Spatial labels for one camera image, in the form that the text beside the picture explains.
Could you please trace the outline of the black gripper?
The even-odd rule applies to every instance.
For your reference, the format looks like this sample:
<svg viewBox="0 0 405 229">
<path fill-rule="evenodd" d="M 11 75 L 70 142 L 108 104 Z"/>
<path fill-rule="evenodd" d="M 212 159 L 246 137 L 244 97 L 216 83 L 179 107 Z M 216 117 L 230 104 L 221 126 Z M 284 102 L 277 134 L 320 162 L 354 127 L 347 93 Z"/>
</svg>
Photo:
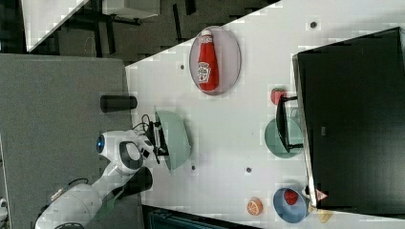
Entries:
<svg viewBox="0 0 405 229">
<path fill-rule="evenodd" d="M 163 136 L 161 122 L 149 121 L 147 124 L 146 136 L 153 145 L 153 153 L 156 161 L 160 164 L 160 156 L 169 156 Z"/>
</svg>

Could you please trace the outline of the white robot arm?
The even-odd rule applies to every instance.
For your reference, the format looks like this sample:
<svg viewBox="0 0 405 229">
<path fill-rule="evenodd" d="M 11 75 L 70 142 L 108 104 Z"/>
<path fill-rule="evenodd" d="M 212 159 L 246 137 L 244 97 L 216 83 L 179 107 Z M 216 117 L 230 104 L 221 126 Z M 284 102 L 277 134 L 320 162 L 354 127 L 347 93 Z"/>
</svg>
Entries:
<svg viewBox="0 0 405 229">
<path fill-rule="evenodd" d="M 153 185 L 143 166 L 150 155 L 165 154 L 161 125 L 149 123 L 145 131 L 112 131 L 99 136 L 96 151 L 109 160 L 101 177 L 92 184 L 74 182 L 58 191 L 37 217 L 33 229 L 84 229 L 104 210 L 110 194 L 137 194 Z"/>
</svg>

